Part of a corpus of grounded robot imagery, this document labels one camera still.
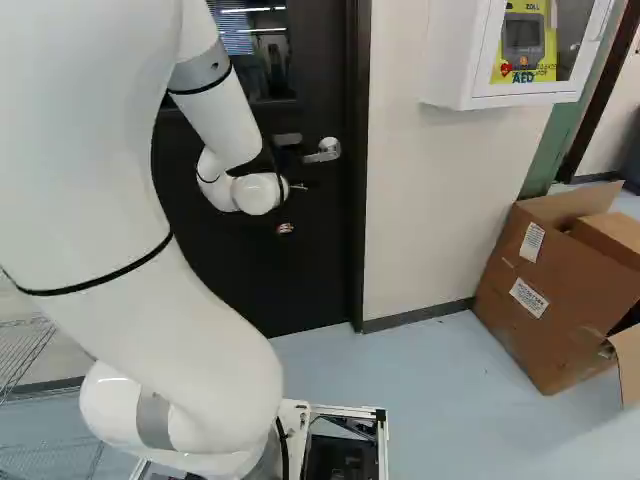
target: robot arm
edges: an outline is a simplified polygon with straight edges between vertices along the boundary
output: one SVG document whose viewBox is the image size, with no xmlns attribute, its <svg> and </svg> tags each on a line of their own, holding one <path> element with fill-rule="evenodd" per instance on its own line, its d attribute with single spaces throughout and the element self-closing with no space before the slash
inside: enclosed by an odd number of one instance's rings
<svg viewBox="0 0 640 480">
<path fill-rule="evenodd" d="M 207 146 L 203 177 L 260 151 L 204 1 L 10 0 L 5 10 L 3 270 L 99 359 L 81 393 L 97 436 L 209 478 L 241 477 L 273 431 L 281 366 L 189 269 L 149 161 L 167 85 Z M 205 74 L 210 59 L 218 67 Z"/>
<path fill-rule="evenodd" d="M 182 33 L 169 93 L 204 140 L 196 176 L 202 193 L 223 212 L 262 215 L 280 202 L 275 174 L 238 179 L 226 172 L 262 150 L 262 138 L 218 29 L 202 0 L 184 0 Z M 281 178 L 284 198 L 289 186 Z"/>
</svg>

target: black door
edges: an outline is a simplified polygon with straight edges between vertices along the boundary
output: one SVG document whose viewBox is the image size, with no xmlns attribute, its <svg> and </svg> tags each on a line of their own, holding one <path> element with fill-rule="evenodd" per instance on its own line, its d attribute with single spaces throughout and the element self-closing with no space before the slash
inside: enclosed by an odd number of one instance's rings
<svg viewBox="0 0 640 480">
<path fill-rule="evenodd" d="M 208 3 L 263 136 L 278 143 L 302 138 L 274 155 L 281 173 L 299 188 L 262 217 L 217 211 L 195 180 L 202 141 L 167 98 L 153 140 L 162 205 L 196 274 L 264 335 L 343 322 L 349 301 L 349 155 L 312 165 L 301 156 L 315 153 L 324 137 L 344 135 L 345 2 Z M 264 148 L 231 173 L 273 171 L 270 158 Z M 283 224 L 293 232 L 278 233 Z"/>
</svg>

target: yellow aed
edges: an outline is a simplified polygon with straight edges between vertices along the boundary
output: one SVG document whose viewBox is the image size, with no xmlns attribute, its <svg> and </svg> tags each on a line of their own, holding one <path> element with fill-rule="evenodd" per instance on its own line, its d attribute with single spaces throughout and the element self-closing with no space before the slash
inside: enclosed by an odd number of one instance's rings
<svg viewBox="0 0 640 480">
<path fill-rule="evenodd" d="M 510 0 L 504 15 L 491 84 L 555 82 L 554 0 Z"/>
</svg>

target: door lever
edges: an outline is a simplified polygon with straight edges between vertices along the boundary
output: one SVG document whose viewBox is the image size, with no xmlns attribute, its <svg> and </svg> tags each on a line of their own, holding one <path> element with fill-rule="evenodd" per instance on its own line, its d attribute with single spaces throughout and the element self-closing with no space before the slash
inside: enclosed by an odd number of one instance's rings
<svg viewBox="0 0 640 480">
<path fill-rule="evenodd" d="M 311 155 L 304 155 L 302 157 L 302 163 L 323 163 L 330 162 L 340 158 L 342 154 L 342 146 L 340 140 L 335 137 L 325 137 L 320 140 L 318 144 L 319 151 L 312 153 Z"/>
</svg>

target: green door frame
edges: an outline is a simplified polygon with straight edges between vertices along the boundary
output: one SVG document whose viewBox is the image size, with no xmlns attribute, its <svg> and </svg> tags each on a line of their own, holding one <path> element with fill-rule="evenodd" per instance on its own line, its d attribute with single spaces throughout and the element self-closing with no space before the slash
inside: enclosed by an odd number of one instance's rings
<svg viewBox="0 0 640 480">
<path fill-rule="evenodd" d="M 558 103 L 554 105 L 536 154 L 529 167 L 527 177 L 522 185 L 522 190 L 520 190 L 519 198 L 546 195 L 549 188 L 551 188 L 551 184 L 556 178 L 565 154 L 571 148 L 589 102 L 591 102 L 593 93 L 598 85 L 628 1 L 616 0 L 580 100 L 575 103 Z"/>
</svg>

